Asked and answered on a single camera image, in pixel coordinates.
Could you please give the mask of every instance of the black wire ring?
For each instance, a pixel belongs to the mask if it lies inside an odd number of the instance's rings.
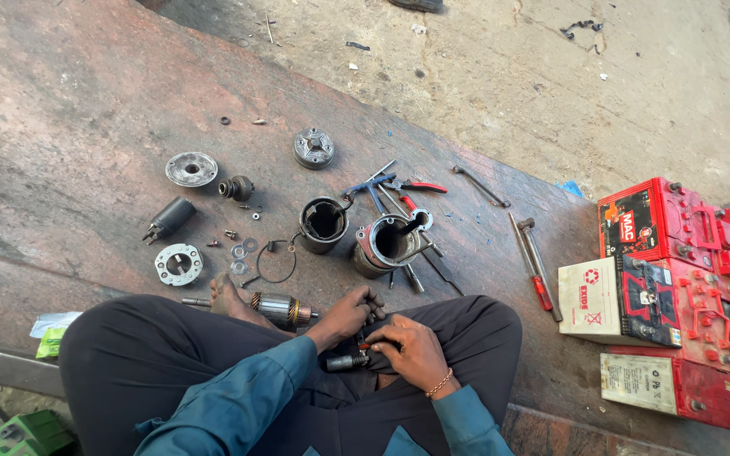
[[[296,237],[297,237],[297,233],[294,236],[292,236],[292,239],[290,241],[287,241],[286,239],[279,239],[277,241],[270,241],[270,242],[273,245],[274,244],[277,244],[277,243],[289,243],[290,246],[293,246],[294,245],[294,238],[296,238]],[[258,269],[258,275],[260,275],[262,279],[264,279],[266,282],[269,282],[269,283],[281,283],[281,282],[284,282],[289,277],[292,277],[292,274],[294,274],[294,269],[298,265],[298,254],[297,254],[297,252],[292,251],[292,256],[293,256],[293,260],[294,261],[292,262],[292,270],[289,271],[289,275],[287,275],[286,277],[283,277],[281,280],[269,280],[267,277],[264,277],[264,273],[261,271],[261,267],[260,267],[261,254],[264,253],[264,250],[267,250],[267,249],[265,247],[262,247],[258,251],[258,258],[256,258],[256,269]]]

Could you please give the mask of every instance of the green plastic crate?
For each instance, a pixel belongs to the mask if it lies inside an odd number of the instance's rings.
[[[52,411],[36,411],[0,428],[0,456],[50,456],[73,441]]]

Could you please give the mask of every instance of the blue shirt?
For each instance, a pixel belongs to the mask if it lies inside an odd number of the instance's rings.
[[[188,388],[168,421],[137,425],[151,432],[135,453],[246,454],[317,364],[317,348],[300,336],[241,360],[209,381]],[[432,401],[452,456],[511,455],[495,420],[470,386]],[[385,455],[428,454],[401,426]],[[319,456],[309,447],[304,456]]]

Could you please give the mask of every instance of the shoe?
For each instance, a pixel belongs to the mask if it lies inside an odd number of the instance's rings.
[[[437,13],[444,7],[444,0],[388,0],[396,6],[410,8],[411,10],[427,11]]]

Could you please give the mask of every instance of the chain bracelet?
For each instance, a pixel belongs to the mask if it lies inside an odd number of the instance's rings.
[[[430,396],[432,396],[433,394],[435,394],[435,393],[436,393],[436,391],[438,391],[438,390],[439,390],[439,389],[441,389],[441,388],[442,388],[442,387],[443,387],[444,385],[446,385],[446,384],[447,384],[447,382],[449,381],[449,379],[450,379],[451,377],[452,377],[452,368],[449,368],[449,373],[447,374],[447,377],[444,377],[444,379],[443,379],[443,380],[441,380],[441,383],[439,383],[437,387],[433,388],[433,389],[432,389],[432,391],[430,391],[429,393],[425,393],[424,395],[425,395],[425,396],[427,396],[427,397],[429,398]]]

